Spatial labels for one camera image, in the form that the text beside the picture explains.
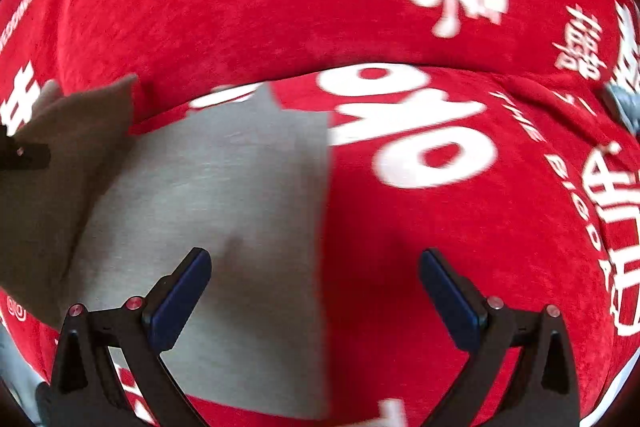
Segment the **grey small sweater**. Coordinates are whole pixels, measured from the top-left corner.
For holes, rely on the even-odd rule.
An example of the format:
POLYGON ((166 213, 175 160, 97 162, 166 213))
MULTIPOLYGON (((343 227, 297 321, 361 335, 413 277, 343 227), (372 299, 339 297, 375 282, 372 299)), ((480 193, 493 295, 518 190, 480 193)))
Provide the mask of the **grey small sweater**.
POLYGON ((1 177, 1 286, 58 327, 73 303, 121 305, 190 249, 209 282, 165 358, 189 395, 318 419, 326 384, 317 239, 328 117, 283 109, 267 87, 131 136, 131 79, 42 91, 20 142, 48 167, 1 177))

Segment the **grey clothes pile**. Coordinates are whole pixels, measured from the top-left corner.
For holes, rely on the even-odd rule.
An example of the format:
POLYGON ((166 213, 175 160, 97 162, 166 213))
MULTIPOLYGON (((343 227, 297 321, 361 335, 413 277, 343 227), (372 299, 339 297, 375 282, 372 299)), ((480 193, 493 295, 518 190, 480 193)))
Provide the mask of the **grey clothes pile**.
POLYGON ((602 98, 611 115, 632 135, 637 135, 640 129, 638 93, 631 93, 617 84, 608 83, 604 86, 602 98))

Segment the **red blanket white lettering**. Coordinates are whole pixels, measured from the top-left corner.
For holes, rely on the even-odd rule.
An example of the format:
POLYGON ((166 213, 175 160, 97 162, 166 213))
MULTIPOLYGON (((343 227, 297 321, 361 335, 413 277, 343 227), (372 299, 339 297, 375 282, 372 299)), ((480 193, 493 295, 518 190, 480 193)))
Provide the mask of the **red blanket white lettering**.
MULTIPOLYGON (((510 308, 557 306, 575 359, 577 426, 597 425, 608 410, 639 356, 639 144, 611 118, 599 86, 369 63, 214 92, 142 120, 140 80, 128 79, 134 137, 260 87, 283 109, 328 117, 317 239, 326 413, 296 419, 194 397, 168 369, 171 349, 162 352, 204 426, 425 426, 469 358, 420 282, 427 248, 510 308)), ((103 311, 128 298, 81 304, 103 311)), ((1 286, 2 319, 49 385, 73 305, 51 327, 1 286)), ((494 415, 519 354, 508 352, 470 426, 494 415)), ((122 350, 110 355, 142 426, 160 426, 122 350)))

